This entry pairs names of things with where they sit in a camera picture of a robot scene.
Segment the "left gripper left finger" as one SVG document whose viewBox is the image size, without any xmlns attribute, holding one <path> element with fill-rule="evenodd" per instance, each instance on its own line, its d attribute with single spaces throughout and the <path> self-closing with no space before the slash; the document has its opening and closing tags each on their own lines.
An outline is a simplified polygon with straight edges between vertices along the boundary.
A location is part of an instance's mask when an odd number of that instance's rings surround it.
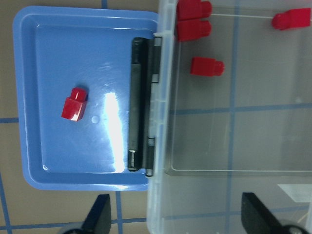
<svg viewBox="0 0 312 234">
<path fill-rule="evenodd" d="M 108 234 L 112 225 L 110 195 L 98 195 L 81 230 L 83 234 Z"/>
</svg>

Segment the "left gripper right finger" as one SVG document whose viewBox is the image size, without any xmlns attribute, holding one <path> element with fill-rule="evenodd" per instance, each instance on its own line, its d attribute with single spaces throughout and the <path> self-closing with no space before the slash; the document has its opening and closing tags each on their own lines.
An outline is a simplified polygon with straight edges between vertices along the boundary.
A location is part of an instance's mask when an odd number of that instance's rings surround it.
<svg viewBox="0 0 312 234">
<path fill-rule="evenodd" d="M 242 193 L 241 223 L 247 234 L 289 234 L 254 193 Z"/>
</svg>

